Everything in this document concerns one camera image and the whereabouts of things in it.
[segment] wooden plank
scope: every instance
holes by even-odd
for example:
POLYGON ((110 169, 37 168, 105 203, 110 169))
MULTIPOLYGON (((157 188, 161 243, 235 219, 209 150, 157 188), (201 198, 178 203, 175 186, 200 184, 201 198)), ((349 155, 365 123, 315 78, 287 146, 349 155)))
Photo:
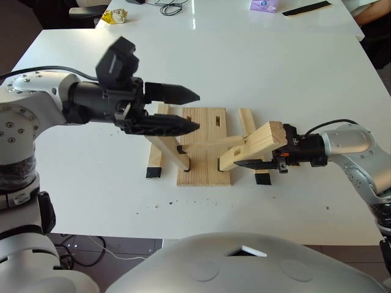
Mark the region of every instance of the wooden plank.
MULTIPOLYGON (((169 114, 170 105, 159 103, 158 110, 156 113, 169 114)), ((163 164, 164 164, 164 156, 162 152, 156 146, 154 146, 154 144, 151 144, 146 178, 160 178, 163 164)))
POLYGON ((244 138, 242 136, 230 136, 224 137, 223 139, 207 140, 206 142, 194 142, 189 145, 182 145, 181 150, 185 153, 191 153, 192 151, 226 149, 238 145, 244 145, 244 138))
MULTIPOLYGON (((200 129, 180 138, 182 145, 221 139, 227 136, 224 108, 183 108, 182 116, 199 123, 200 129)), ((230 186, 229 172, 218 170, 217 159, 226 149, 195 151, 189 153, 189 172, 178 171, 178 186, 230 186)))
POLYGON ((172 136, 145 136, 152 144, 155 145, 169 160, 174 162, 181 170, 188 170, 190 160, 187 154, 178 153, 179 143, 172 136))
POLYGON ((236 167, 235 161, 256 159, 286 144, 287 138, 282 123, 267 122, 247 136, 243 146, 234 146, 220 157, 220 170, 231 170, 236 167))
MULTIPOLYGON (((252 134, 254 131, 257 130, 250 108, 240 108, 239 117, 245 136, 249 136, 250 134, 252 134)), ((264 156, 260 156, 259 158, 263 161, 265 160, 264 156)), ((268 174, 269 170, 253 170, 253 172, 255 174, 268 174)))

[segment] person's arm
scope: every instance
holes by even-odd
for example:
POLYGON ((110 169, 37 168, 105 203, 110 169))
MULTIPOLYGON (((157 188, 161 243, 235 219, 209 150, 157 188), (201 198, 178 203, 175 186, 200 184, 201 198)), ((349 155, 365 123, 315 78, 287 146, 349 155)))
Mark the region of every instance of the person's arm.
POLYGON ((391 0, 379 0, 354 17, 359 26, 371 23, 391 11, 391 0))

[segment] purple box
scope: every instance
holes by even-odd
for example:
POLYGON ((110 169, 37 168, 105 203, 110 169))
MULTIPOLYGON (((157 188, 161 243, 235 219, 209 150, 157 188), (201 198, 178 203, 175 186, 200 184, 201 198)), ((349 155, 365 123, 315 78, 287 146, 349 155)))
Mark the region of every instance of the purple box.
POLYGON ((279 0, 251 0, 250 9, 265 12, 277 12, 279 0))

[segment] black cable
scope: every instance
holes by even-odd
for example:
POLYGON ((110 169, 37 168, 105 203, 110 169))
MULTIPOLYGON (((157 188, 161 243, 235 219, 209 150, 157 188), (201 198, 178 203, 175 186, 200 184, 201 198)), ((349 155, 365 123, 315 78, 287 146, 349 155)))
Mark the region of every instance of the black cable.
MULTIPOLYGON (((103 243, 103 247, 106 248, 106 241, 104 241, 103 237, 101 236, 96 236, 97 238, 99 238, 100 240, 102 240, 102 243, 103 243)), ((82 262, 78 261, 75 257, 73 257, 73 260, 75 261, 75 263, 77 263, 79 266, 82 266, 82 267, 92 267, 94 266, 95 264, 97 264, 98 262, 100 262, 102 259, 103 259, 103 256, 104 256, 104 253, 106 251, 104 249, 102 249, 102 252, 100 253, 100 256, 99 258, 94 261, 93 263, 91 264, 83 264, 82 262)))
POLYGON ((336 119, 336 120, 332 120, 332 121, 329 121, 329 122, 325 122, 325 123, 322 123, 322 124, 319 124, 318 126, 314 127, 314 128, 311 128, 310 130, 308 130, 306 132, 306 134, 304 134, 304 138, 306 138, 307 136, 309 136, 311 134, 311 132, 323 127, 323 126, 326 126, 326 125, 330 125, 330 124, 334 124, 334 123, 339 123, 339 122, 348 122, 350 124, 358 124, 357 122, 353 121, 353 120, 349 120, 349 119, 336 119))
POLYGON ((155 3, 145 3, 152 6, 159 6, 160 13, 164 16, 173 16, 180 13, 183 10, 183 4, 189 0, 184 0, 183 2, 175 2, 175 0, 171 0, 169 3, 160 3, 160 1, 161 0, 157 0, 155 3))
MULTIPOLYGON (((100 262, 103 259, 103 256, 104 256, 104 254, 106 252, 104 249, 102 249, 99 257, 97 258, 97 260, 92 262, 92 263, 90 263, 90 264, 84 264, 81 261, 78 261, 75 258, 75 256, 71 253, 69 248, 64 244, 64 243, 66 243, 66 241, 68 241, 69 239, 71 239, 73 237, 75 237, 75 235, 71 235, 71 236, 67 237, 64 241, 61 242, 61 244, 54 244, 55 247, 61 247, 61 248, 64 248, 67 251, 66 254, 60 256, 60 262, 64 266, 65 269, 73 270, 73 268, 75 266, 75 263, 78 264, 79 266, 82 266, 82 267, 92 267, 92 266, 94 266, 95 264, 97 264, 98 262, 100 262), (63 260, 67 259, 67 258, 69 259, 68 264, 63 262, 63 260)), ((96 237, 99 238, 102 241, 102 246, 104 248, 106 248, 106 241, 103 239, 103 237, 101 237, 101 236, 96 236, 96 237)))
POLYGON ((77 69, 74 69, 74 68, 70 68, 70 67, 65 67, 65 66, 39 66, 39 67, 30 67, 30 68, 25 68, 25 69, 20 69, 20 70, 15 70, 15 71, 11 71, 11 72, 7 72, 7 73, 4 73, 4 74, 1 74, 0 75, 0 80, 2 79, 6 79, 6 78, 9 78, 11 76, 15 76, 15 75, 18 75, 18 74, 22 74, 22 73, 28 73, 28 72, 32 72, 32 71, 40 71, 40 70, 65 70, 65 71, 69 71, 69 72, 72 72, 74 74, 77 74, 77 75, 80 75, 86 79, 89 79, 91 81, 97 81, 98 79, 93 77, 93 76, 89 76, 88 74, 85 74, 77 69))

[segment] white table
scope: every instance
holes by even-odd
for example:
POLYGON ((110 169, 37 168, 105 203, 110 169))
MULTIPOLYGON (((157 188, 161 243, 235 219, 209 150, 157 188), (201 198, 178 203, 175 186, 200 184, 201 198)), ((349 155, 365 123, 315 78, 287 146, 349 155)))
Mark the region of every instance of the white table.
POLYGON ((175 16, 163 16, 159 7, 130 4, 125 0, 112 0, 108 9, 124 8, 128 22, 111 25, 103 20, 97 28, 113 31, 134 32, 139 29, 154 29, 174 34, 167 30, 201 30, 223 32, 283 31, 283 32, 330 32, 355 35, 364 38, 341 0, 330 0, 331 7, 319 9, 294 17, 285 17, 282 12, 313 4, 314 0, 280 0, 277 13, 250 10, 250 0, 189 0, 183 11, 175 16))
MULTIPOLYGON (((137 46, 136 76, 190 88, 201 101, 189 107, 225 107, 230 135, 242 133, 238 108, 250 107, 259 126, 283 121, 300 133, 350 118, 391 151, 391 99, 353 36, 123 35, 137 46)), ((94 74, 117 37, 105 29, 43 31, 15 69, 65 65, 94 74)), ((37 139, 36 149, 58 233, 179 239, 246 231, 323 245, 376 245, 381 238, 365 203, 333 164, 305 164, 286 175, 272 171, 273 186, 257 186, 250 170, 236 168, 232 187, 177 187, 170 162, 162 178, 145 179, 149 142, 110 124, 51 128, 37 139)))

